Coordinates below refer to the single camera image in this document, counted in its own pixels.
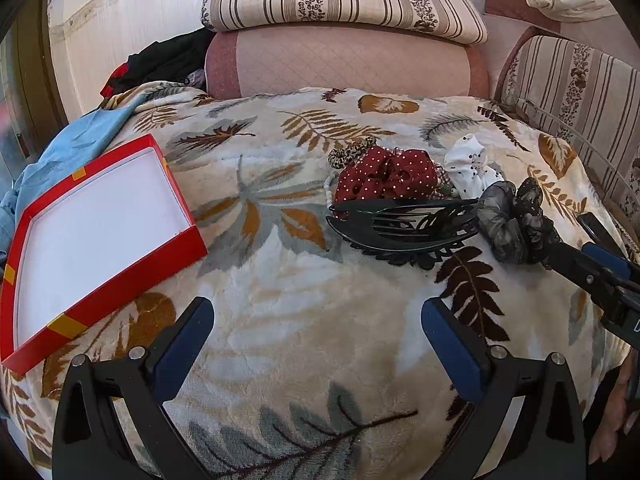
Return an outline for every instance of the bed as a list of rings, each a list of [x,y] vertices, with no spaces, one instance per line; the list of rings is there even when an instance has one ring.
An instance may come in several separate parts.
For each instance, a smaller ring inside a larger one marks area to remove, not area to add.
[[[343,243],[324,220],[332,148],[371,135],[442,163],[473,133],[507,180],[532,176],[542,186],[543,209],[564,241],[588,240],[575,216],[591,211],[620,242],[574,150],[517,120],[504,117],[498,128],[486,110],[502,114],[475,97],[304,88],[218,101],[161,86],[110,148],[154,135],[209,253],[25,376],[3,368],[12,419],[50,454],[70,359],[107,360],[148,345],[194,296],[212,301],[215,326],[165,409],[214,478],[423,474],[468,412],[418,322],[432,296],[514,355],[564,354],[586,412],[628,345],[599,325],[600,310],[577,286],[542,266],[498,263],[479,236],[429,272],[393,267]],[[153,471],[117,405],[137,458]],[[497,463],[516,416],[510,410],[484,470]]]

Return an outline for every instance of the blue gripper pad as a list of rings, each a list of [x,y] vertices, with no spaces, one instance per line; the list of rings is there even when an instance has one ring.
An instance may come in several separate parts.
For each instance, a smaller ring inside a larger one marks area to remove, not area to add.
[[[213,328],[213,305],[194,298],[175,324],[165,328],[149,349],[152,389],[158,404],[175,398]]]
[[[458,395],[479,404],[490,369],[486,345],[469,327],[460,324],[440,298],[423,303],[420,321]]]
[[[611,272],[622,280],[631,279],[631,268],[629,267],[628,261],[611,254],[599,245],[587,242],[582,246],[582,252],[596,260],[601,266],[610,269]]]

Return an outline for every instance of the yellow stripe on box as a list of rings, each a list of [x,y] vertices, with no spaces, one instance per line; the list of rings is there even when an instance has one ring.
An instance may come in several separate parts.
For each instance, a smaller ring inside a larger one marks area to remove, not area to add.
[[[73,339],[78,336],[80,333],[84,332],[87,327],[76,321],[75,319],[70,318],[67,314],[60,314],[56,319],[49,322],[47,327],[52,329],[53,332],[57,332],[60,335],[63,335],[67,339]]]
[[[71,174],[71,178],[73,180],[80,180],[82,177],[84,177],[86,175],[86,170],[84,169],[84,166],[82,168],[80,168],[79,170],[75,170],[72,174]]]
[[[15,269],[11,265],[4,266],[4,279],[13,285],[15,282]]]

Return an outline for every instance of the black scrunchie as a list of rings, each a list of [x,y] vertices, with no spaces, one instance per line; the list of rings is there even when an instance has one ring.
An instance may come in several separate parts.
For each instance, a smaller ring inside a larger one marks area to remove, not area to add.
[[[542,211],[542,190],[535,179],[518,188],[511,182],[491,184],[478,199],[478,228],[500,262],[535,264],[545,261],[561,242],[552,220]]]

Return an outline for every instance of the red box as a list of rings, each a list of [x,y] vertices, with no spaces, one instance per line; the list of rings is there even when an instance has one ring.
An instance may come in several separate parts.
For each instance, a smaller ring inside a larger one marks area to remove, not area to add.
[[[0,292],[2,365],[27,373],[206,253],[152,135],[103,154],[22,213]]]

